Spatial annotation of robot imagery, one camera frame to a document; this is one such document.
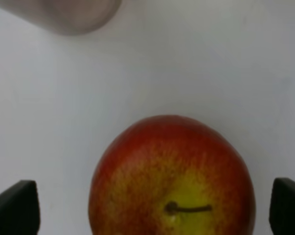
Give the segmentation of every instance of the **blurry object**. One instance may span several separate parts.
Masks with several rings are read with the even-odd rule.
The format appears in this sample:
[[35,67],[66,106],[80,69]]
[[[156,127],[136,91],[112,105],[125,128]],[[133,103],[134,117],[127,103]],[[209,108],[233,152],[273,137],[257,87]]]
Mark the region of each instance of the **blurry object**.
[[0,194],[0,235],[36,235],[39,200],[34,181],[20,181]]
[[288,178],[274,181],[270,225],[274,235],[295,235],[295,182]]
[[100,28],[116,13],[121,0],[0,0],[0,8],[62,34]]

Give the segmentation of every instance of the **white surface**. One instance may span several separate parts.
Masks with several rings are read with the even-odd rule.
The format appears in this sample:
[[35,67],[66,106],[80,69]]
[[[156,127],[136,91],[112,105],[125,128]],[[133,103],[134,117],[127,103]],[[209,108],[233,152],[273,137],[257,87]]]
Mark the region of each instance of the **white surface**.
[[254,234],[271,234],[273,180],[295,180],[295,0],[125,0],[81,37],[0,11],[0,192],[38,182],[40,235],[90,235],[101,154],[134,121],[168,113],[237,148],[255,187]]

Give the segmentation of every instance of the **apple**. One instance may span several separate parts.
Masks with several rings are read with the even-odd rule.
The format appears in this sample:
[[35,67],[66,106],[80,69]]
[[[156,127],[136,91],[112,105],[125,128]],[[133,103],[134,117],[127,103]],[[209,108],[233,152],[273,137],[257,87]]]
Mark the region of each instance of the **apple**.
[[94,235],[251,235],[254,191],[216,131],[187,117],[150,117],[104,153],[89,219]]

